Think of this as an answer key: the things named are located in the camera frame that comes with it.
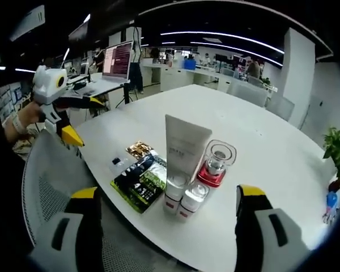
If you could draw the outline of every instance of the white round table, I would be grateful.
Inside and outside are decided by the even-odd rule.
[[[211,139],[237,149],[237,160],[221,187],[186,223],[163,211],[162,198],[139,214],[110,185],[115,178],[110,161],[136,141],[166,156],[165,114],[209,128]],[[81,149],[85,161],[119,211],[155,245],[196,269],[235,268],[238,184],[265,191],[273,207],[283,209],[301,227],[309,248],[325,233],[323,150],[288,122],[244,100],[190,85],[124,105],[85,122],[77,131],[85,142]]]

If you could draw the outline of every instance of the person's hand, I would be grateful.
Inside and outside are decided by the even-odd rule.
[[[28,125],[38,122],[40,114],[40,106],[32,101],[18,112],[18,117],[22,125],[26,128]]]

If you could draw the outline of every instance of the black ceiling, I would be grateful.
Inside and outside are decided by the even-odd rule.
[[[309,37],[316,44],[316,56],[329,54],[330,51],[310,33],[280,15],[244,3],[200,1],[160,8],[136,17],[148,9],[164,4],[173,4],[172,0],[91,0],[80,4],[66,0],[23,0],[8,4],[0,1],[0,55],[7,67],[19,67],[34,70],[44,57],[56,57],[64,54],[70,46],[70,57],[75,57],[86,47],[102,39],[105,45],[108,35],[118,31],[136,18],[135,23],[143,29],[143,43],[159,45],[162,41],[175,40],[177,44],[187,46],[190,41],[204,42],[205,35],[175,35],[161,37],[162,32],[172,31],[211,31],[223,32],[262,41],[276,48],[283,49],[284,34],[289,27],[294,27]],[[328,46],[333,48],[330,29],[323,23],[323,10],[313,1],[287,0],[249,1],[277,10],[299,21],[302,25],[317,33]],[[46,23],[31,33],[11,42],[9,35],[21,18],[34,7],[45,5]],[[69,44],[68,35],[78,27],[88,14],[91,20],[85,42]],[[256,52],[271,59],[282,61],[282,55],[264,46],[234,38],[219,38],[224,45]]]

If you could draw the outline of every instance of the wristband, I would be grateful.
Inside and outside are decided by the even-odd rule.
[[[23,126],[23,124],[20,122],[19,116],[16,114],[14,116],[14,118],[12,119],[12,124],[15,128],[15,130],[19,133],[19,134],[26,134],[27,133],[27,129]]]

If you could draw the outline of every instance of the blue container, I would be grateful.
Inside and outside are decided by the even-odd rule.
[[[196,61],[194,59],[184,60],[184,69],[195,70]]]

